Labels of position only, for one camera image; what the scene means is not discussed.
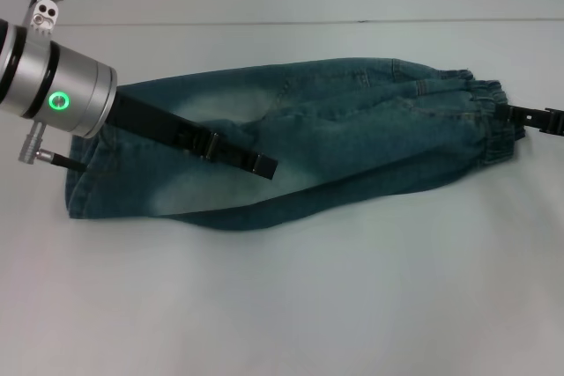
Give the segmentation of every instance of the jeans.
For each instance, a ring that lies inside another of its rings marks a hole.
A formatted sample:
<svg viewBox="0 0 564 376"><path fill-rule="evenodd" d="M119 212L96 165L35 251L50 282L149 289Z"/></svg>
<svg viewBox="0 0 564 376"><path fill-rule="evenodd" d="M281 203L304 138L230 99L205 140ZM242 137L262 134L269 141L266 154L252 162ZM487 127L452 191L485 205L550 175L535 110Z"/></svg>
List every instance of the jeans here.
<svg viewBox="0 0 564 376"><path fill-rule="evenodd" d="M120 92L279 161L273 181L104 126L75 137L73 218L169 217L254 230L383 195L438 188L510 159L523 127L494 119L501 85L468 70L338 59L225 70Z"/></svg>

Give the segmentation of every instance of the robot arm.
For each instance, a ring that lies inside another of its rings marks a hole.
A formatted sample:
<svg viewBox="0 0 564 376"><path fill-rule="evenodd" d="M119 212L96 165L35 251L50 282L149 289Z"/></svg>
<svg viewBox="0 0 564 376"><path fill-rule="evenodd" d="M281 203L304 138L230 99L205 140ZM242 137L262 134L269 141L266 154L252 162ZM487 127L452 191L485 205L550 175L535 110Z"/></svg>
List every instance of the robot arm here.
<svg viewBox="0 0 564 376"><path fill-rule="evenodd" d="M103 124L128 130L208 161L272 179L278 162L230 144L222 135L117 92L117 73L58 45L51 35L58 2L31 0L23 26L0 20L0 109L33 120L19 160L84 171L82 164L41 149L47 126L95 136Z"/></svg>

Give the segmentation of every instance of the white background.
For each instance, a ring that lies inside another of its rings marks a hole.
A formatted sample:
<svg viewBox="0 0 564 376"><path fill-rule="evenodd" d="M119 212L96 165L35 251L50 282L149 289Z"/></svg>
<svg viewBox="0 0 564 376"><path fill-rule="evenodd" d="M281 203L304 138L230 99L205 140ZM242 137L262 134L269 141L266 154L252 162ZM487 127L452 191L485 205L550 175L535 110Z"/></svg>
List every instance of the white background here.
<svg viewBox="0 0 564 376"><path fill-rule="evenodd" d="M0 0L12 22L25 8ZM397 57L564 109L564 0L69 0L62 13L57 41L122 83ZM29 122L0 118L3 376L564 373L564 139L532 130L516 160L446 188L222 233L70 221L64 172L18 163ZM45 138L68 150L67 135Z"/></svg>

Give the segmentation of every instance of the elastic cuff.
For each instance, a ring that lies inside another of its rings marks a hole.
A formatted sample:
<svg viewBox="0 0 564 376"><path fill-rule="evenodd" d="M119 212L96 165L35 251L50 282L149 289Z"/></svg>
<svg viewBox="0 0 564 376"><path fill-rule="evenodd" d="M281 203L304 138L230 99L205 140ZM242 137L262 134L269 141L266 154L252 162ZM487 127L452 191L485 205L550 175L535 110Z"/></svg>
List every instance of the elastic cuff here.
<svg viewBox="0 0 564 376"><path fill-rule="evenodd" d="M472 81L474 79L474 74L469 70L441 70L441 79L465 79L467 81Z"/></svg>
<svg viewBox="0 0 564 376"><path fill-rule="evenodd" d="M496 105L508 104L500 82L469 81L468 91L479 107L480 120L486 131L486 151L481 165L490 166L511 159L515 141L524 136L524 128L494 118Z"/></svg>

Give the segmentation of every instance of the denim jeans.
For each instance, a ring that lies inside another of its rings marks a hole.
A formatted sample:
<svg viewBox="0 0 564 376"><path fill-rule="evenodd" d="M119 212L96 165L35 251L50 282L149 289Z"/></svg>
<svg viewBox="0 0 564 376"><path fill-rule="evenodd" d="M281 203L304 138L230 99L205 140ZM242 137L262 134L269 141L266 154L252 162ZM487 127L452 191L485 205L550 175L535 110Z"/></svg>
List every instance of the denim jeans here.
<svg viewBox="0 0 564 376"><path fill-rule="evenodd" d="M510 159L515 127L493 118L501 85L468 70L338 59L225 70L120 91L279 161L273 181L104 126L75 137L71 217L169 217L253 230L382 195L437 188Z"/></svg>

